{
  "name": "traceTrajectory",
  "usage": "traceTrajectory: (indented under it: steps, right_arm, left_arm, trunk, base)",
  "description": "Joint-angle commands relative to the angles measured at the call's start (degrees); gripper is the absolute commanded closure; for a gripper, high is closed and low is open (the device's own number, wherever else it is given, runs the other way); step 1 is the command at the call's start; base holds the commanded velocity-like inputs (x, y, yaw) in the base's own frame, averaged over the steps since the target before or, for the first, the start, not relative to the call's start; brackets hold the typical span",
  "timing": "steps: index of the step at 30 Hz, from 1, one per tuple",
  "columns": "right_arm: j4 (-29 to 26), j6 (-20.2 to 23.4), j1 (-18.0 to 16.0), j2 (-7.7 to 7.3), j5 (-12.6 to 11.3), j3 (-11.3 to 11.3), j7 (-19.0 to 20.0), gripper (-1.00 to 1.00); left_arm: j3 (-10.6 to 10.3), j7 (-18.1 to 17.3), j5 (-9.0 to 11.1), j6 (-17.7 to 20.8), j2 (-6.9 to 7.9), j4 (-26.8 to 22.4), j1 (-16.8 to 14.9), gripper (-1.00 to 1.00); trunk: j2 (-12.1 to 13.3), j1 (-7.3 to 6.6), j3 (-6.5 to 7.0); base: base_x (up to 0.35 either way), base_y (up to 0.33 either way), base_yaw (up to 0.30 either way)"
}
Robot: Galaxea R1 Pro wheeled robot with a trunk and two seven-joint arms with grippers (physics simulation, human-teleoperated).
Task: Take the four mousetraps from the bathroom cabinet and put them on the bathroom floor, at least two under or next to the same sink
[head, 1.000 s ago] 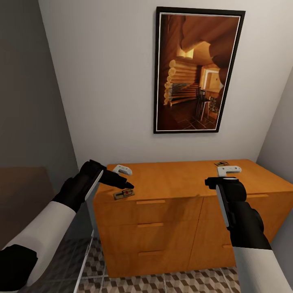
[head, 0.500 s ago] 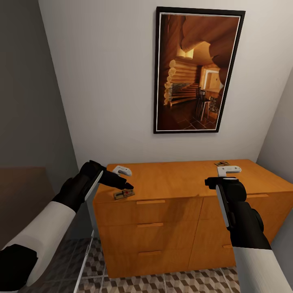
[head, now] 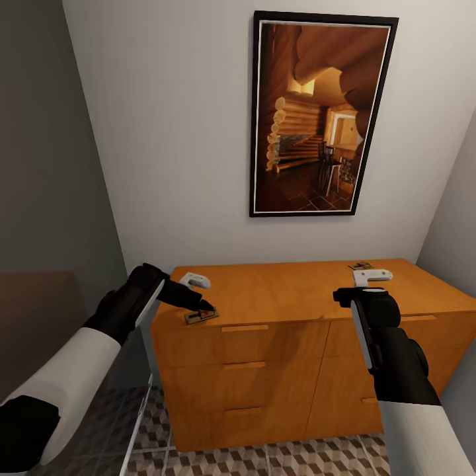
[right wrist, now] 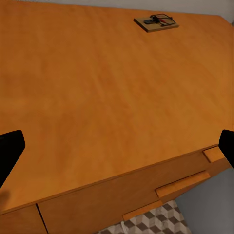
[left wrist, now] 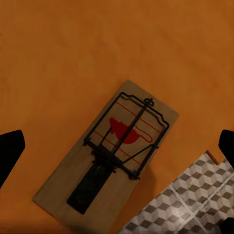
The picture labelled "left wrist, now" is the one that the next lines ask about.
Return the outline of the mousetrap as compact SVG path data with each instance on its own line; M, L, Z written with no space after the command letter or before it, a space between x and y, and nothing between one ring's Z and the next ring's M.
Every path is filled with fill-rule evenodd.
M76 234L107 234L179 115L127 79L33 200Z

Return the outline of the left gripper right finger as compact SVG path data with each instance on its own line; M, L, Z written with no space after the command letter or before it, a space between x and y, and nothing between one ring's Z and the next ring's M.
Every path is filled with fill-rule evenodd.
M223 130L218 146L234 169L234 132L227 129Z

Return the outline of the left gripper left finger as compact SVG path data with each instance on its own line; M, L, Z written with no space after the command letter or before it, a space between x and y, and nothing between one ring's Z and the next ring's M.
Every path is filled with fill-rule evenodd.
M0 188L25 149L22 130L0 135Z

